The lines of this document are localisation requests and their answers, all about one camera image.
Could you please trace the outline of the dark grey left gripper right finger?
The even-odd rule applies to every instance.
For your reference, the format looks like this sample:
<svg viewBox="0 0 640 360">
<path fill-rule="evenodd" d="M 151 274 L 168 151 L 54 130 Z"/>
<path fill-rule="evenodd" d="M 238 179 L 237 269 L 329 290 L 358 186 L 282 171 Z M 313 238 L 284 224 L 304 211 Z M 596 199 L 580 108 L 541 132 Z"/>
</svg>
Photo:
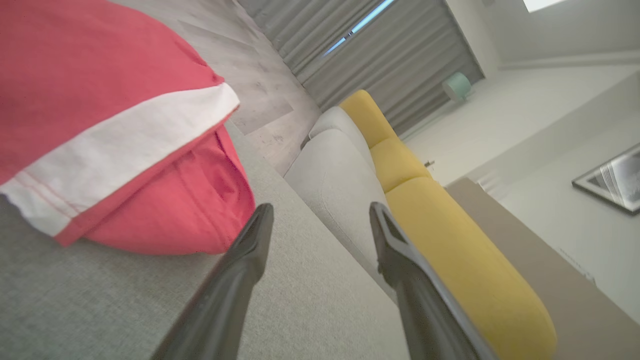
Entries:
<svg viewBox="0 0 640 360">
<path fill-rule="evenodd" d="M 381 202 L 369 208 L 378 272 L 397 296 L 411 360 L 499 360 L 462 306 Z"/>
</svg>

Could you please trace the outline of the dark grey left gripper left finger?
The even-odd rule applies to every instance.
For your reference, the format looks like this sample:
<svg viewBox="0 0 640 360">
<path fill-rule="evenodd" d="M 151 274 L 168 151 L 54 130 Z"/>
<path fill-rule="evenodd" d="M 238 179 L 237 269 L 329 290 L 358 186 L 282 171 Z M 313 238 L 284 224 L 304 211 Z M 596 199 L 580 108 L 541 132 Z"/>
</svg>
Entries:
<svg viewBox="0 0 640 360">
<path fill-rule="evenodd" d="M 274 207 L 261 203 L 150 360 L 237 360 L 252 292 L 265 273 Z"/>
</svg>

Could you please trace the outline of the red shorts with white stripe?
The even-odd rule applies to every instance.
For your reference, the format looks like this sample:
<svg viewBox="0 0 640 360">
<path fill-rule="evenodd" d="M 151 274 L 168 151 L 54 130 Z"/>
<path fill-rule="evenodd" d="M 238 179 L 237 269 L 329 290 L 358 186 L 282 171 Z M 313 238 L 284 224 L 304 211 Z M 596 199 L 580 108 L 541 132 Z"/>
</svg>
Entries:
<svg viewBox="0 0 640 360">
<path fill-rule="evenodd" d="M 0 194 L 30 226 L 144 255 L 225 253 L 256 203 L 235 91 L 109 0 L 0 0 Z"/>
</svg>

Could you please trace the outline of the yellow sofa back cushion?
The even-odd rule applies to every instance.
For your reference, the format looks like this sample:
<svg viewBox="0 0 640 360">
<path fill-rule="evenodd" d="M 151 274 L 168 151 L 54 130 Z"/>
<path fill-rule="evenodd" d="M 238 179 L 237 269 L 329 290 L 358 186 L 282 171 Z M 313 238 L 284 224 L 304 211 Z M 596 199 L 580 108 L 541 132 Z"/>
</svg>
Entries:
<svg viewBox="0 0 640 360">
<path fill-rule="evenodd" d="M 414 178 L 432 178 L 425 165 L 398 137 L 379 142 L 370 148 L 370 154 L 384 193 Z"/>
<path fill-rule="evenodd" d="M 359 89 L 343 100 L 339 107 L 352 119 L 368 148 L 387 139 L 399 139 L 370 93 Z"/>
<path fill-rule="evenodd" d="M 558 340 L 546 306 L 444 187 L 416 177 L 385 196 L 400 228 L 500 360 L 553 360 Z"/>
</svg>

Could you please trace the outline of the beige ledge behind sofa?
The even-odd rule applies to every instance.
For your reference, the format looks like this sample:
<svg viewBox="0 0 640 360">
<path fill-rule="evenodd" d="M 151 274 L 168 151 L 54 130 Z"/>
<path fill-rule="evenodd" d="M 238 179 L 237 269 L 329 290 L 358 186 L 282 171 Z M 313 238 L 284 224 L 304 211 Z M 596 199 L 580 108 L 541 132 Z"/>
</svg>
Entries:
<svg viewBox="0 0 640 360">
<path fill-rule="evenodd" d="M 468 178 L 446 191 L 521 273 L 550 314 L 554 360 L 640 360 L 640 325 Z"/>
</svg>

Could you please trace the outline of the grey pleated curtain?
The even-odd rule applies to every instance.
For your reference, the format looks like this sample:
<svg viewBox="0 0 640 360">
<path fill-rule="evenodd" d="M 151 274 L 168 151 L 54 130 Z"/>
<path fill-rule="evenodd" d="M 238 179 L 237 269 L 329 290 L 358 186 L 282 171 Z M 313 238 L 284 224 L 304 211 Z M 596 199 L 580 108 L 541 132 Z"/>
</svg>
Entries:
<svg viewBox="0 0 640 360">
<path fill-rule="evenodd" d="M 322 111 L 367 91 L 401 135 L 485 75 L 445 0 L 238 0 Z"/>
</svg>

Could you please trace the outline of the framed wall picture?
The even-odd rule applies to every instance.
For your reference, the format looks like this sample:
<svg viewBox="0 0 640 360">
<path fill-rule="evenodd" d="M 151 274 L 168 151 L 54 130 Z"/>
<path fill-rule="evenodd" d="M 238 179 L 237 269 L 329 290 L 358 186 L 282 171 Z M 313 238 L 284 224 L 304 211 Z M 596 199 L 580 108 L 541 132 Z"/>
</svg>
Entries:
<svg viewBox="0 0 640 360">
<path fill-rule="evenodd" d="M 574 178 L 571 185 L 626 215 L 640 214 L 640 143 Z"/>
</svg>

